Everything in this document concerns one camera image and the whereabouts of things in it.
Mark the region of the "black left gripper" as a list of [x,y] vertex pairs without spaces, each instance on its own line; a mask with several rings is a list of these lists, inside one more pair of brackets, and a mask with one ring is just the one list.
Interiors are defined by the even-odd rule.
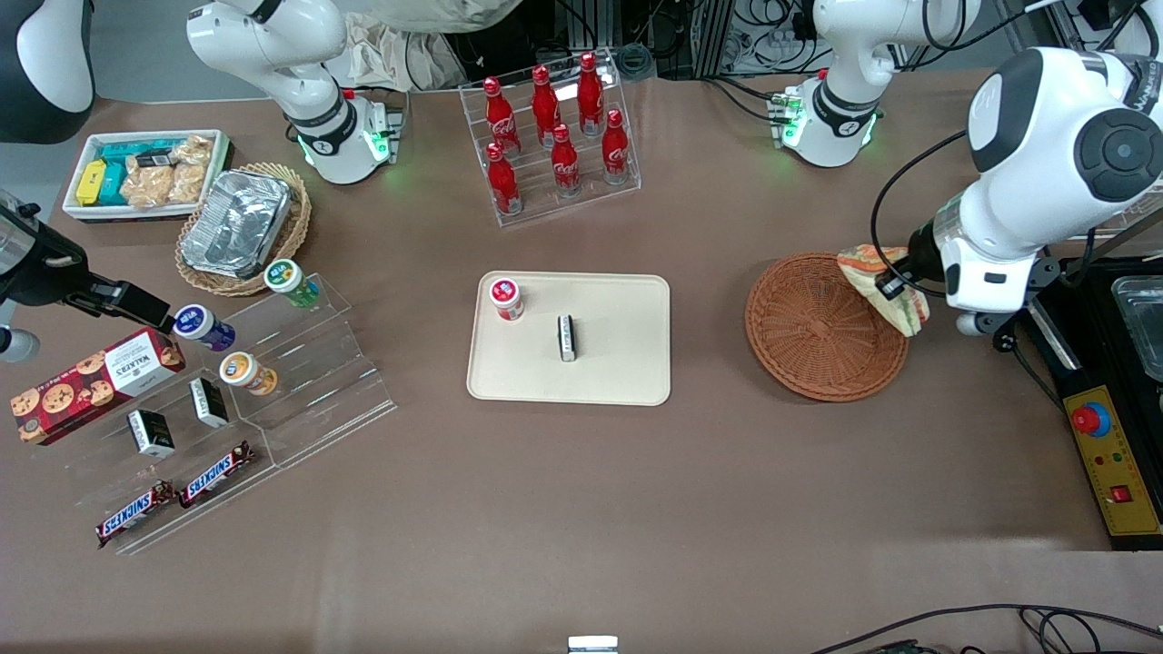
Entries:
[[900,248],[894,258],[894,269],[877,273],[875,286],[886,301],[894,301],[913,284],[920,286],[925,280],[946,284],[946,266],[934,236],[935,222],[935,218],[930,219],[912,233],[907,248]]

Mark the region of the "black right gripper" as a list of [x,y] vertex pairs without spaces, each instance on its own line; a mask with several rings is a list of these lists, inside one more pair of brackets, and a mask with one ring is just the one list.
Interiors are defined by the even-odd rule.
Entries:
[[42,223],[38,212],[36,202],[21,202],[8,192],[1,198],[3,303],[30,307],[65,303],[92,315],[124,318],[170,334],[174,327],[170,303],[124,280],[94,279],[91,284],[87,253]]

